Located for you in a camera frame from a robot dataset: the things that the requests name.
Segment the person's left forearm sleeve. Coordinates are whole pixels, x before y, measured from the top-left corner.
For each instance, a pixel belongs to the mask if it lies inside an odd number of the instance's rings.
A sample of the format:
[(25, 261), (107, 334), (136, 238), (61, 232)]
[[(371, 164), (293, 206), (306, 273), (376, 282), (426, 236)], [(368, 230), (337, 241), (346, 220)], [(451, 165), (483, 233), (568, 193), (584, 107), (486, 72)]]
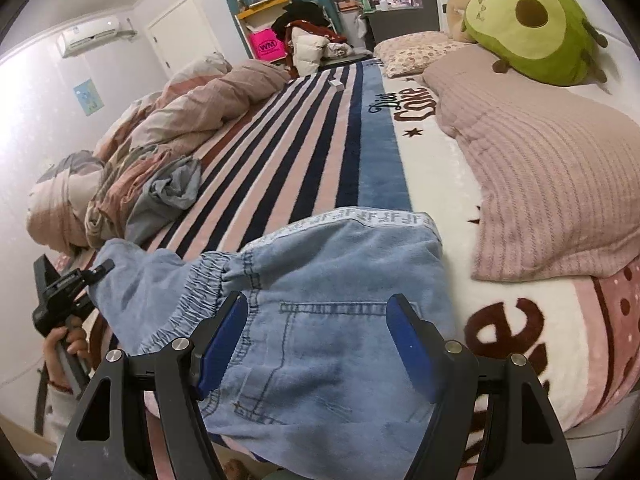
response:
[(44, 436), (60, 445), (70, 421), (78, 407), (73, 393), (48, 385), (46, 412), (44, 413)]

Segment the person's left hand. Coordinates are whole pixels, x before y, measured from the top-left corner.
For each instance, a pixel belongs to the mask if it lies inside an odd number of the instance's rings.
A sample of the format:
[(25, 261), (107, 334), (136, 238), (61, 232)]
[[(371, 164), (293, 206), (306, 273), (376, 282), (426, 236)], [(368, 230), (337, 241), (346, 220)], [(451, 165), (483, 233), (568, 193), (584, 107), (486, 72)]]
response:
[(86, 362), (90, 360), (88, 336), (80, 318), (71, 316), (69, 326), (55, 327), (44, 338), (42, 346), (50, 382), (58, 389), (70, 391), (70, 382), (56, 351), (56, 345), (61, 341), (68, 343), (67, 353), (70, 356), (78, 356)]

